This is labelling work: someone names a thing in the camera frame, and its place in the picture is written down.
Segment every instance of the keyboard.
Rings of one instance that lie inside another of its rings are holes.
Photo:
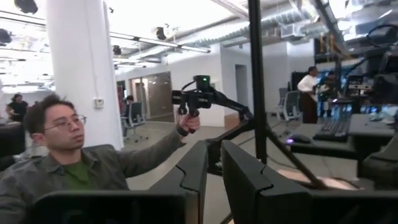
[[[349,120],[328,121],[312,139],[321,141],[346,142],[348,139]]]

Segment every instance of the white column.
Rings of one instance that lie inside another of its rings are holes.
[[[102,0],[47,1],[55,91],[87,117],[85,146],[123,147],[109,22]],[[103,99],[101,109],[94,99]]]

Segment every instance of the woman in white shirt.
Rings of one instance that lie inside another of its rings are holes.
[[[306,75],[297,85],[302,92],[302,111],[304,124],[316,124],[318,122],[318,105],[315,86],[317,85],[318,69],[315,66],[308,68]]]

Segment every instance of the green t-shirt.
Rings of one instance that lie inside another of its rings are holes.
[[[93,190],[94,185],[88,175],[88,166],[80,161],[63,167],[68,188],[71,190]]]

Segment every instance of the computer mouse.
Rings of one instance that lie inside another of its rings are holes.
[[[311,139],[302,134],[292,134],[287,140],[288,143],[311,143]]]

